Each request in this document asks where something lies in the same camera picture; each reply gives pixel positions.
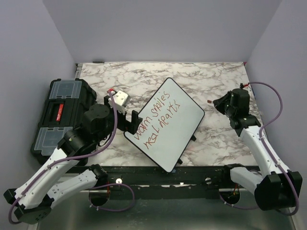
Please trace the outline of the white whiteboard black frame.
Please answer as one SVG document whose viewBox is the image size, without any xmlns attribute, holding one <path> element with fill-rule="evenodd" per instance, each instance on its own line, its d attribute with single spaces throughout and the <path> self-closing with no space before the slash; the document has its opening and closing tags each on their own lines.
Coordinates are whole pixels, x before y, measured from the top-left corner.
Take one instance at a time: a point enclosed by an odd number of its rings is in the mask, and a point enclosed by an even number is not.
<svg viewBox="0 0 307 230">
<path fill-rule="evenodd" d="M 171 172 L 205 116 L 204 110 L 167 78 L 139 112 L 136 133 L 124 137 L 166 172 Z"/>
</svg>

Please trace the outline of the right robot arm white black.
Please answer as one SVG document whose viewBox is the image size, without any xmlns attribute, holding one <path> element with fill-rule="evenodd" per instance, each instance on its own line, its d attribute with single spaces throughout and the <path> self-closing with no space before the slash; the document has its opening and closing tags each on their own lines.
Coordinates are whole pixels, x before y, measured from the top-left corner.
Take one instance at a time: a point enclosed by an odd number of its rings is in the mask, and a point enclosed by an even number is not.
<svg viewBox="0 0 307 230">
<path fill-rule="evenodd" d="M 302 176 L 277 156 L 263 135 L 260 122 L 250 114 L 249 103 L 249 92 L 244 89 L 233 89 L 213 101 L 215 109 L 228 117 L 232 129 L 251 151 L 261 174 L 256 175 L 241 164 L 230 164 L 224 167 L 221 183 L 227 188 L 235 184 L 244 187 L 263 211 L 297 208 Z"/>
</svg>

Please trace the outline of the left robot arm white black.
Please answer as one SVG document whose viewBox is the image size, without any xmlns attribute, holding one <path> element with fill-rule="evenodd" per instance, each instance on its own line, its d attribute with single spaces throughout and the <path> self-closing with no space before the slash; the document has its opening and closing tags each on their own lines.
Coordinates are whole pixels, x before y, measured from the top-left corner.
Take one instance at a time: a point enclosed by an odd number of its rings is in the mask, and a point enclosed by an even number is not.
<svg viewBox="0 0 307 230">
<path fill-rule="evenodd" d="M 59 203 L 80 191 L 112 187 L 107 172 L 99 164 L 62 183 L 58 180 L 82 160 L 104 151 L 118 129 L 136 133 L 142 118 L 132 111 L 131 121 L 126 120 L 129 101 L 128 94 L 109 90 L 104 103 L 96 103 L 84 113 L 81 124 L 65 133 L 48 160 L 26 183 L 3 194 L 11 205 L 10 224 L 36 224 Z"/>
</svg>

